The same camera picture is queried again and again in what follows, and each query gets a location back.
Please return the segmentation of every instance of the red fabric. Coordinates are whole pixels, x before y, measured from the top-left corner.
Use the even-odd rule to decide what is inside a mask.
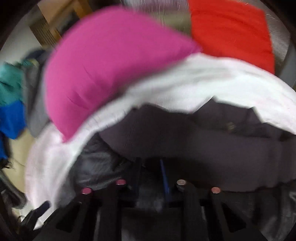
[[[244,60],[274,74],[265,14],[233,0],[189,0],[192,36],[203,53]]]

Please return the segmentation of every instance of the green fabric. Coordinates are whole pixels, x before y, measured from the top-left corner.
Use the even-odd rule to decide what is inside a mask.
[[[24,72],[22,66],[30,65],[29,61],[15,65],[4,63],[0,66],[0,106],[22,101],[22,80]]]

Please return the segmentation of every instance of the white sheet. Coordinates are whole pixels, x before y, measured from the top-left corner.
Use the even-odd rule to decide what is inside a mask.
[[[262,122],[296,134],[296,93],[286,83],[249,63],[193,54],[179,65],[146,77],[121,97],[94,113],[68,143],[49,124],[33,145],[27,160],[26,194],[37,208],[50,200],[54,211],[59,188],[87,141],[97,131],[120,121],[143,103],[169,111],[194,112],[212,97],[240,107],[255,107]]]

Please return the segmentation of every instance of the white wall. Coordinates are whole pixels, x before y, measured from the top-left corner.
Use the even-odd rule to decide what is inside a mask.
[[[39,42],[27,25],[25,16],[14,28],[0,51],[0,65],[3,62],[19,61],[30,50],[40,47]]]

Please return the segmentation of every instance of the pink pillow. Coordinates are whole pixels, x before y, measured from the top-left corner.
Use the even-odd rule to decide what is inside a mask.
[[[148,16],[122,7],[98,11],[72,27],[48,61],[49,117],[67,141],[121,86],[199,51]]]

